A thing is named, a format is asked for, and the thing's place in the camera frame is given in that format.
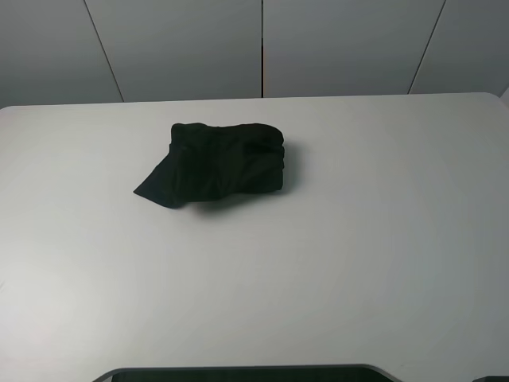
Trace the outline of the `dark robot base front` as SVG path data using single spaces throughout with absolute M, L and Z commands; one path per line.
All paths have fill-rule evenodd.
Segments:
M 97 381 L 396 381 L 390 373 L 369 364 L 221 366 L 181 368 L 117 368 Z

